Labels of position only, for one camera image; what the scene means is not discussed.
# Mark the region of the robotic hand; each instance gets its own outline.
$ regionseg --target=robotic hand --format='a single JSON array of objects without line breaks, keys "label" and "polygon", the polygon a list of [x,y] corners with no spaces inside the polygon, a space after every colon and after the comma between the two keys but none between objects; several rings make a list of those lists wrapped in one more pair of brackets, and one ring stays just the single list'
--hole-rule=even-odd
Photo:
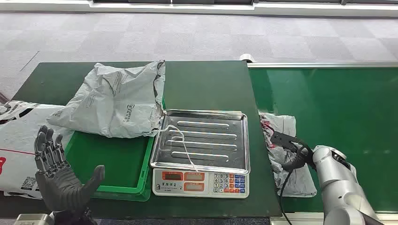
[{"label": "robotic hand", "polygon": [[358,183],[355,167],[346,161],[347,157],[342,152],[323,145],[316,146],[312,151],[298,138],[276,131],[271,136],[271,142],[296,152],[296,159],[283,165],[285,170],[291,172],[307,163],[317,171],[325,225],[381,224]]},{"label": "robotic hand", "polygon": [[36,181],[43,200],[47,208],[53,211],[57,225],[96,225],[86,204],[105,178],[105,167],[97,166],[91,179],[82,185],[65,158],[62,135],[58,135],[54,142],[53,133],[52,129],[43,125],[34,143],[38,168]]}]

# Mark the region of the barcode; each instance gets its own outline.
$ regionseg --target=barcode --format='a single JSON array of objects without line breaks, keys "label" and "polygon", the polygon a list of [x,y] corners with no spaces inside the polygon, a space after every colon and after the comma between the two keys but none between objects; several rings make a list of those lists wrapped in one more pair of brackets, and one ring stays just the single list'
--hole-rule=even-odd
[{"label": "barcode", "polygon": [[26,177],[25,181],[22,184],[21,189],[23,190],[32,190],[33,186],[36,184],[36,178],[34,177]]}]

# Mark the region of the green table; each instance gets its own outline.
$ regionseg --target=green table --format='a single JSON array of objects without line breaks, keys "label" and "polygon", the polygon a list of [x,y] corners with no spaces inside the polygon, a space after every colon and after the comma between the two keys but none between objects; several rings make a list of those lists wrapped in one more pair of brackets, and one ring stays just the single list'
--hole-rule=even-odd
[{"label": "green table", "polygon": [[[398,64],[252,64],[249,71],[259,110],[295,116],[297,137],[347,156],[374,210],[398,211]],[[313,198],[285,198],[284,209],[322,212],[317,189]]]},{"label": "green table", "polygon": [[[95,63],[40,63],[14,99],[65,105]],[[107,62],[129,68],[145,62]],[[268,217],[281,212],[262,135],[248,68],[241,61],[166,62],[165,105],[174,109],[234,110],[248,117],[251,154],[250,194],[245,199],[162,197],[147,202],[92,199],[90,208],[101,218]],[[5,209],[0,217],[45,210],[41,201],[0,197],[20,202],[19,211]]]},{"label": "green table", "polygon": [[[134,67],[144,63],[106,64]],[[93,63],[39,64],[14,99],[64,105],[92,66]],[[398,134],[398,104],[395,99],[398,96],[398,65],[251,64],[249,74],[253,88],[247,77],[246,65],[241,62],[168,62],[166,74],[165,101],[168,108],[241,110],[248,115],[252,163],[250,195],[241,201],[154,195],[145,203],[92,199],[90,207],[95,216],[280,215],[258,124],[257,107],[262,111],[295,116],[297,135],[310,146],[324,144],[344,152],[356,166],[358,180],[374,209],[398,211],[397,182],[393,179],[397,156],[393,140]],[[200,95],[193,99],[191,93]],[[313,178],[317,185],[316,174]],[[0,211],[0,217],[46,211],[42,201],[2,196],[0,199],[8,206]],[[193,203],[202,207],[194,211],[189,207]],[[314,198],[286,198],[284,208],[286,211],[322,211],[320,192]]]}]

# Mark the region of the robot finger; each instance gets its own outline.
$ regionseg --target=robot finger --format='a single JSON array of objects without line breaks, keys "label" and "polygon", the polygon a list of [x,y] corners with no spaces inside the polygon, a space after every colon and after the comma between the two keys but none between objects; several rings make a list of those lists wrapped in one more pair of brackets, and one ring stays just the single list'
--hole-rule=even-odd
[{"label": "robot finger", "polygon": [[57,157],[58,157],[60,163],[63,163],[66,161],[65,152],[63,150],[62,142],[61,142],[62,137],[63,136],[61,134],[59,134],[57,136],[57,138],[55,139],[56,154],[57,154]]},{"label": "robot finger", "polygon": [[35,161],[36,167],[40,172],[46,172],[50,169],[48,160],[46,157],[46,135],[43,132],[39,132],[34,143],[35,148]]},{"label": "robot finger", "polygon": [[54,134],[54,130],[53,129],[48,129],[47,133],[46,133],[46,156],[48,159],[48,163],[50,165],[51,168],[56,168],[57,165],[55,164],[55,159],[54,159],[54,142],[53,142],[53,134]]},{"label": "robot finger", "polygon": [[38,130],[38,134],[40,132],[43,132],[44,134],[47,134],[47,126],[46,125],[41,125],[40,129]]}]

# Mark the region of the white cable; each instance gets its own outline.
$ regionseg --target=white cable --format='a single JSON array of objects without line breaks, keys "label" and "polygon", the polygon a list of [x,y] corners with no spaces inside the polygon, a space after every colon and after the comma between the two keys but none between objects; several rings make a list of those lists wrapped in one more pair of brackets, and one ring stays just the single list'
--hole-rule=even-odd
[{"label": "white cable", "polygon": [[159,133],[160,133],[160,132],[164,132],[164,131],[167,131],[167,130],[168,130],[169,128],[171,128],[171,127],[174,128],[174,129],[176,129],[176,130],[181,134],[181,136],[183,137],[183,145],[184,145],[185,152],[187,153],[188,160],[189,160],[189,162],[191,163],[193,169],[194,169],[196,172],[198,172],[198,169],[196,168],[195,164],[192,162],[191,157],[189,157],[188,150],[186,149],[186,146],[185,146],[185,137],[184,137],[184,134],[181,132],[181,130],[178,129],[178,128],[176,128],[174,125],[171,125],[171,124],[170,124],[170,125],[167,125],[166,128],[161,129],[161,130],[157,130],[157,131],[158,131]]}]

